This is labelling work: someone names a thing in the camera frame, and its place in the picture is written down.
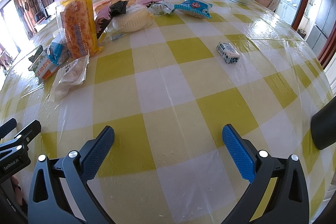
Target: white packaged cake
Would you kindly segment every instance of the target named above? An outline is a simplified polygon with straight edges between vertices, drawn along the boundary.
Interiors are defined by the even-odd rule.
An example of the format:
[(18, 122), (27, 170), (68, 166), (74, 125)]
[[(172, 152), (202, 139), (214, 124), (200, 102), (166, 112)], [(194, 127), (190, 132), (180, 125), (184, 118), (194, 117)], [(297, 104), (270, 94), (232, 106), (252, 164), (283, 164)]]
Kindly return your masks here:
[(239, 53), (231, 43), (220, 42), (217, 46), (217, 50), (227, 64), (237, 63), (240, 58)]

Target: curtain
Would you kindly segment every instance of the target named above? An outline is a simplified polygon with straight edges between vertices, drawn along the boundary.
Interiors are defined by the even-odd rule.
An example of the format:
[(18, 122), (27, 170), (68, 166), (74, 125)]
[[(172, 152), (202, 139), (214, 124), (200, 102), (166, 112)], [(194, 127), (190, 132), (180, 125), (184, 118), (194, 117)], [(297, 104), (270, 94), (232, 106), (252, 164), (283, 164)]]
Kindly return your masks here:
[(40, 11), (37, 0), (14, 0), (17, 13), (23, 22), (28, 39), (36, 34), (35, 14)]

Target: cartoon character print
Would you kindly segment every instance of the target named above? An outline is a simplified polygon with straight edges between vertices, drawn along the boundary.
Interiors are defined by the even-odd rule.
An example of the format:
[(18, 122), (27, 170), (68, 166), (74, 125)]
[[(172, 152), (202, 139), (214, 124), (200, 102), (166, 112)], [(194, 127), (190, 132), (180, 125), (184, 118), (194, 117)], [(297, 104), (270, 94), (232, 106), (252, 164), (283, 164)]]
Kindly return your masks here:
[(197, 9), (197, 8), (201, 7), (201, 5), (198, 2), (193, 2), (193, 3), (191, 3), (191, 7), (193, 7), (194, 9)]

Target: blue gripper pad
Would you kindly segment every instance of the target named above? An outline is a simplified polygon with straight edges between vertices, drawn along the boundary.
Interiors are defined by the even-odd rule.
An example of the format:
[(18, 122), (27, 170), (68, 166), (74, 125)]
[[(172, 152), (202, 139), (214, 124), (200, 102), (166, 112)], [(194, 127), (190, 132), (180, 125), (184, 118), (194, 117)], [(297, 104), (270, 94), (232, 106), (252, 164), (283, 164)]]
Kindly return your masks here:
[(223, 127), (222, 138), (243, 179), (253, 182), (255, 162), (229, 125)]
[(105, 127), (96, 139), (87, 141), (79, 151), (83, 156), (81, 179), (84, 183), (95, 178), (99, 167), (114, 143), (114, 136), (113, 128)]

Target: table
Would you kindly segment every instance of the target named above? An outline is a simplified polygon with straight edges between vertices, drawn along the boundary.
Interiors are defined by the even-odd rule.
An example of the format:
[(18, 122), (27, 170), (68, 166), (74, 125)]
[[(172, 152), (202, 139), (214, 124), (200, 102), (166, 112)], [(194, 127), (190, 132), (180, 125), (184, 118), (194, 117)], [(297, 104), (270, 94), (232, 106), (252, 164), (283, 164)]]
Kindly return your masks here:
[[(248, 186), (221, 140), (231, 123), (257, 149), (299, 156), (313, 216), (336, 167), (335, 145), (319, 151), (310, 134), (311, 116), (332, 98), (322, 67), (259, 4), (204, 1), (213, 4), (211, 19), (175, 11), (105, 43), (90, 57), (83, 85), (60, 102), (48, 99), (54, 76), (38, 85), (19, 56), (0, 94), (1, 123), (15, 117), (21, 129), (41, 122), (32, 162), (42, 153), (64, 157), (112, 126), (115, 143), (89, 186), (113, 220), (192, 224), (221, 223)], [(56, 29), (53, 20), (34, 45), (48, 45)], [(219, 41), (239, 50), (237, 64), (223, 61)], [(26, 196), (33, 170), (18, 174)]]

